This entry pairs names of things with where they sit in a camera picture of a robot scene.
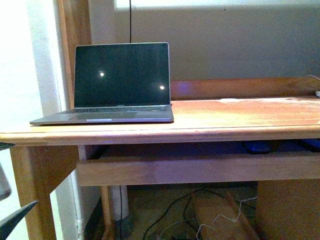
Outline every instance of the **desk leg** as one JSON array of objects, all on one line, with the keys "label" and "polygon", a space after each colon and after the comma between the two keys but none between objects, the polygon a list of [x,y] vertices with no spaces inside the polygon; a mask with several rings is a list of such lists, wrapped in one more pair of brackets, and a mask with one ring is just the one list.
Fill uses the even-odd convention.
[{"label": "desk leg", "polygon": [[21,206],[39,200],[25,217],[29,239],[57,239],[50,193],[76,168],[78,148],[13,147],[10,152]]},{"label": "desk leg", "polygon": [[103,240],[114,240],[115,226],[113,223],[113,209],[110,186],[101,186],[101,200],[105,225]]},{"label": "desk leg", "polygon": [[268,240],[318,240],[320,179],[259,181],[257,230]]}]

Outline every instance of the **laptop trackpad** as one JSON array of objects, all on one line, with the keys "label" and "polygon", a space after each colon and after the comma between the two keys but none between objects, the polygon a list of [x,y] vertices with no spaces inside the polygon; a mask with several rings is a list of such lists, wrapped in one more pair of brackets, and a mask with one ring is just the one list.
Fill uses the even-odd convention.
[{"label": "laptop trackpad", "polygon": [[95,113],[83,113],[72,119],[78,120],[94,120],[94,119],[133,119],[137,112],[95,112]]}]

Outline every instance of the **black screen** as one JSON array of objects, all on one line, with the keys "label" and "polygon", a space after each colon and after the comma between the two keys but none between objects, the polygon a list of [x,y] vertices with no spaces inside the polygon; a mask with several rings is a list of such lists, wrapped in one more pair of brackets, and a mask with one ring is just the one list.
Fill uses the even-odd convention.
[{"label": "black screen", "polygon": [[167,43],[76,47],[75,107],[167,104],[170,104]]}]

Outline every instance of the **gray wall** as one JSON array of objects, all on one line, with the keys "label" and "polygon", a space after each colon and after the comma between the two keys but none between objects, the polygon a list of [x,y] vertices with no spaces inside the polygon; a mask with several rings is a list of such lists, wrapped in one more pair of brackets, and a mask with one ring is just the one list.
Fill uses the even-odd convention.
[{"label": "gray wall", "polygon": [[[319,75],[320,2],[302,2],[143,8],[133,0],[132,42],[169,42],[173,80]],[[89,3],[93,43],[129,42],[128,8]]]}]

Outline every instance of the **laptop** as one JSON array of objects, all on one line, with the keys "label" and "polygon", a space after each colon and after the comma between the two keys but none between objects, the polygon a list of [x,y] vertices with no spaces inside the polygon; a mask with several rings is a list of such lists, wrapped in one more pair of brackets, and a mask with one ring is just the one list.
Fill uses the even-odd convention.
[{"label": "laptop", "polygon": [[170,100],[167,42],[80,45],[74,109],[30,124],[173,122]]}]

